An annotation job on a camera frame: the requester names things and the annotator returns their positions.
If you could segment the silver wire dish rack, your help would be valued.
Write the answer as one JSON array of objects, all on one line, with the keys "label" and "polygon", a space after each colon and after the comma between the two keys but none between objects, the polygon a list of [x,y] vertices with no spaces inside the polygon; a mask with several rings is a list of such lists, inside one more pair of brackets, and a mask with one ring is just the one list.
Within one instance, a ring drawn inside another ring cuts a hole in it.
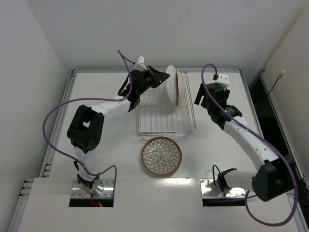
[{"label": "silver wire dish rack", "polygon": [[135,132],[140,139],[158,136],[185,138],[196,130],[188,75],[185,71],[181,74],[185,97],[180,105],[170,102],[165,84],[140,96],[140,103],[135,108]]}]

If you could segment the white plate with brown rim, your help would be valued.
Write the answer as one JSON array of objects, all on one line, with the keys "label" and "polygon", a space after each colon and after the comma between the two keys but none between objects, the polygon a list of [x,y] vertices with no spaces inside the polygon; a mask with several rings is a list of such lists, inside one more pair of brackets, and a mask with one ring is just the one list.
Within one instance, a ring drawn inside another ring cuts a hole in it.
[{"label": "white plate with brown rim", "polygon": [[180,106],[185,98],[185,79],[182,73],[177,70],[177,81],[178,81],[178,100],[177,105]]}]

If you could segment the white plate with orange sunburst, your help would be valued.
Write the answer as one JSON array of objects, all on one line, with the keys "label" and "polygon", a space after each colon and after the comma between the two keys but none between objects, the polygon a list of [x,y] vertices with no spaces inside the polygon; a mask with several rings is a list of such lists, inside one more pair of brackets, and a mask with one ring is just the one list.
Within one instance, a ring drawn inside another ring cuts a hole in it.
[{"label": "white plate with orange sunburst", "polygon": [[172,104],[178,102],[178,80],[176,68],[169,65],[166,69],[166,74],[169,74],[169,78],[166,80],[166,90],[169,100]]}]

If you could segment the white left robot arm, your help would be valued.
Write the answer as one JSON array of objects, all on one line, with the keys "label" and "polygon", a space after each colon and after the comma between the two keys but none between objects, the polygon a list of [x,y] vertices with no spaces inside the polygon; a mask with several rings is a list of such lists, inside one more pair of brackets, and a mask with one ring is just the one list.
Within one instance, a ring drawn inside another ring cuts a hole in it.
[{"label": "white left robot arm", "polygon": [[132,111],[140,103],[140,96],[149,88],[157,88],[170,77],[147,66],[142,70],[132,70],[112,101],[95,106],[80,105],[67,131],[67,137],[73,145],[78,170],[77,181],[86,190],[94,191],[99,179],[94,150],[100,143],[103,124],[123,113]]}]

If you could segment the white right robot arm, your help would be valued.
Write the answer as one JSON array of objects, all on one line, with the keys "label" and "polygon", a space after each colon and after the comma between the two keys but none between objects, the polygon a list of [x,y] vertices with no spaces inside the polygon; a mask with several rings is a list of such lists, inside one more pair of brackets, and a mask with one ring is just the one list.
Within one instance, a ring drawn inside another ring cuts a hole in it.
[{"label": "white right robot arm", "polygon": [[219,172],[217,187],[221,191],[243,188],[254,192],[264,202],[296,190],[294,159],[289,155],[280,157],[262,137],[250,131],[241,111],[226,103],[229,93],[219,83],[201,84],[195,104],[205,108],[213,123],[236,141],[251,159],[256,171],[242,172],[230,168]]}]

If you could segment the floral plate with orange rim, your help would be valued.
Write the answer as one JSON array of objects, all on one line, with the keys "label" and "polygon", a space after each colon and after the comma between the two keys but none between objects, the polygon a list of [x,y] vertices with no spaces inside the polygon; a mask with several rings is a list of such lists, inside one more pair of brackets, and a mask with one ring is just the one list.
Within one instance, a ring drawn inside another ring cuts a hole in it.
[{"label": "floral plate with orange rim", "polygon": [[178,170],[183,154],[174,140],[159,136],[145,143],[140,158],[143,167],[149,173],[156,176],[169,176]]}]

